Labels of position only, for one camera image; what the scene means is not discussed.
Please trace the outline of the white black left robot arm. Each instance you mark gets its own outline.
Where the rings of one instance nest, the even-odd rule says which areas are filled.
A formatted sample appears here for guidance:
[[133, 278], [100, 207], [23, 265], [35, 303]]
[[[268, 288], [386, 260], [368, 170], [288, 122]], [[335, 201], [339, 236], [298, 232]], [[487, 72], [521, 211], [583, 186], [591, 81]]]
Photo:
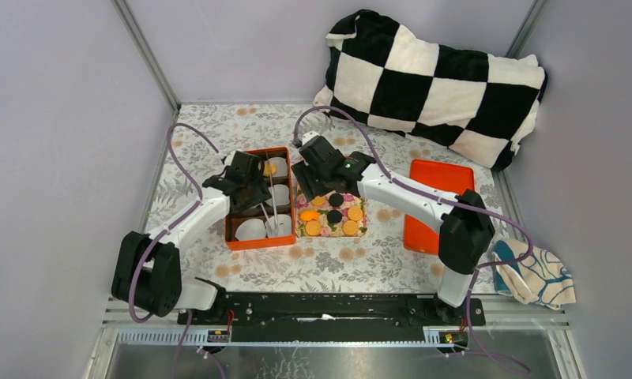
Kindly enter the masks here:
[[[224, 170], [196, 183], [196, 199], [178, 215], [148, 233], [129, 232], [122, 240], [111, 294], [127, 302], [137, 323], [164, 317], [173, 310], [195, 310], [209, 325], [222, 321], [224, 289], [204, 279], [185, 279], [181, 255], [213, 224], [229, 214], [254, 208], [271, 197], [265, 162], [248, 152], [234, 151]], [[140, 317], [143, 310], [147, 317]]]

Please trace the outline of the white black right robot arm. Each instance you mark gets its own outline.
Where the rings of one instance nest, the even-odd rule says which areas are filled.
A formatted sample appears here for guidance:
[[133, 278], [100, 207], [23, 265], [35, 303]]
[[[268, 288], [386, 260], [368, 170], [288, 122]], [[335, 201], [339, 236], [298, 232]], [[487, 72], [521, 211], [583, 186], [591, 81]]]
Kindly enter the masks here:
[[331, 192], [373, 200], [403, 212], [438, 234], [438, 258], [444, 266], [434, 315], [454, 325], [465, 315], [465, 298], [481, 256], [495, 229], [481, 196], [441, 191], [386, 170], [372, 156], [345, 156], [315, 132], [298, 144], [302, 159], [292, 171], [308, 200]]

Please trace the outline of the floral cookie tray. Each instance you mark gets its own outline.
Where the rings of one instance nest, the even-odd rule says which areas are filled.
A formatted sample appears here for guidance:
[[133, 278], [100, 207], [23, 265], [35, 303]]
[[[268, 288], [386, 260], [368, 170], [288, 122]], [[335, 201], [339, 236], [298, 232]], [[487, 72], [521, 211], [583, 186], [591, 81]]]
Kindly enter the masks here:
[[332, 191], [309, 201], [298, 189], [294, 206], [298, 237], [360, 238], [367, 233], [367, 205], [363, 198]]

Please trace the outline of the orange compartment cookie box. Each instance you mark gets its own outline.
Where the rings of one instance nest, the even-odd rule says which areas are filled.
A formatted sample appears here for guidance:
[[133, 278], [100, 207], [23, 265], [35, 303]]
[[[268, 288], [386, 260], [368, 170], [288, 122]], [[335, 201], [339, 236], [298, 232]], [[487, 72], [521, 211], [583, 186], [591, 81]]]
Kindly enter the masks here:
[[[292, 218], [294, 222], [293, 235], [290, 235], [288, 237], [279, 237], [279, 238], [266, 237], [264, 239], [244, 241], [244, 242], [238, 241], [235, 238], [235, 231], [237, 227], [241, 224], [241, 222], [248, 219], [253, 219], [253, 218], [257, 218], [265, 222], [265, 217], [259, 205], [254, 208], [248, 209], [244, 212], [234, 212], [228, 215], [224, 219], [225, 243], [227, 244], [228, 248], [232, 251], [264, 249], [264, 248], [279, 247], [279, 246], [291, 246], [295, 244], [296, 234], [295, 234], [295, 211], [294, 211], [295, 191], [294, 191], [294, 186], [293, 186], [292, 174], [290, 172], [291, 160], [290, 160], [289, 150], [286, 147], [275, 147], [275, 148], [250, 150], [249, 153], [259, 156], [264, 161], [264, 163], [266, 163], [269, 158], [273, 158], [273, 157], [283, 157], [287, 160], [288, 175], [285, 177], [273, 177], [273, 184], [274, 185], [284, 184], [290, 187], [291, 204], [279, 206], [276, 208], [277, 208], [277, 214], [288, 214]], [[265, 177], [265, 181], [267, 182], [268, 186], [270, 186], [269, 177]], [[264, 203], [265, 203], [267, 213], [269, 214], [269, 217], [274, 216], [272, 201], [269, 199], [265, 201]]]

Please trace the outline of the round swirl butter cookie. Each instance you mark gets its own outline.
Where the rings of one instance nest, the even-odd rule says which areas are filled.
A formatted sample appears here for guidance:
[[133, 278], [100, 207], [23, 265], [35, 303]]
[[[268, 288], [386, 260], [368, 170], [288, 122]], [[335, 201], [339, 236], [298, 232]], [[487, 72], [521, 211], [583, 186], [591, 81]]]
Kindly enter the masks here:
[[273, 177], [277, 173], [277, 166], [275, 163], [266, 162], [264, 164], [263, 175], [265, 177]]

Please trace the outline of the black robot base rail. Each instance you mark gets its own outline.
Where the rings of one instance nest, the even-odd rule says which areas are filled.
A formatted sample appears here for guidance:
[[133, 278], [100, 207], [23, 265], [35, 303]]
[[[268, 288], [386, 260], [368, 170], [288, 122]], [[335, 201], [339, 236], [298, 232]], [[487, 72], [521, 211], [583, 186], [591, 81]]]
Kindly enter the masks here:
[[178, 323], [220, 326], [234, 343], [413, 343], [425, 329], [486, 324], [481, 301], [455, 309], [433, 295], [228, 292]]

